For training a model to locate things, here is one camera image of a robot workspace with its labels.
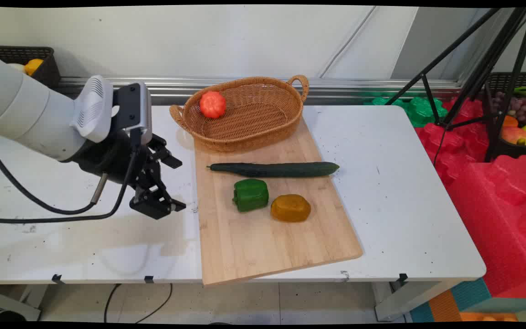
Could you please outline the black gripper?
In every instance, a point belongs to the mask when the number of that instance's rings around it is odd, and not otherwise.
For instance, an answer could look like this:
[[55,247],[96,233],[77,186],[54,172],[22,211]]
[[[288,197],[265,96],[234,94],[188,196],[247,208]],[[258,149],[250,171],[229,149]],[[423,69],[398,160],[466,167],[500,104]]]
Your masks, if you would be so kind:
[[[125,179],[132,155],[132,146],[127,133],[110,134],[100,143],[87,140],[75,155],[69,158],[79,168],[90,174],[101,176],[108,174],[108,180],[121,185]],[[150,162],[161,162],[172,169],[183,165],[167,149],[167,142],[162,137],[152,134],[147,145],[140,148],[131,177],[127,185],[134,187],[134,197],[129,207],[153,219],[161,219],[173,211],[182,211],[186,204],[172,198],[161,179],[159,166],[145,166]]]

